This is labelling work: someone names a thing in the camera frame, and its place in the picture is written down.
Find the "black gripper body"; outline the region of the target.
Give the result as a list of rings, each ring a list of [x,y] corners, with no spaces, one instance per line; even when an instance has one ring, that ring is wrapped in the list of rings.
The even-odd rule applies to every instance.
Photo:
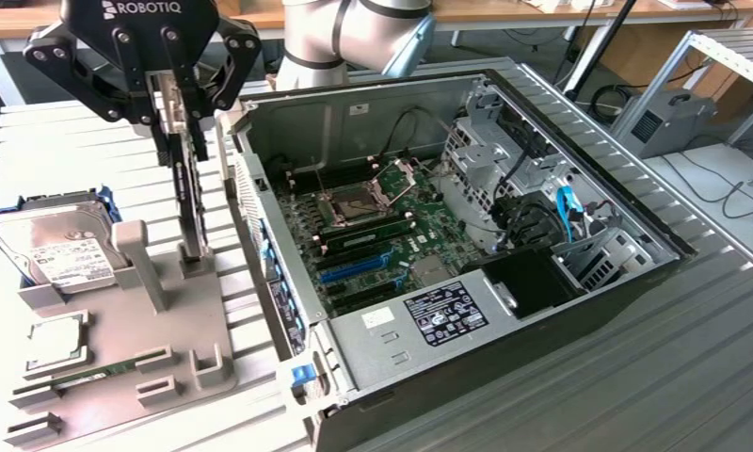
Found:
[[[194,67],[216,32],[213,1],[98,1],[60,3],[61,23],[124,73],[169,72],[168,48]]]

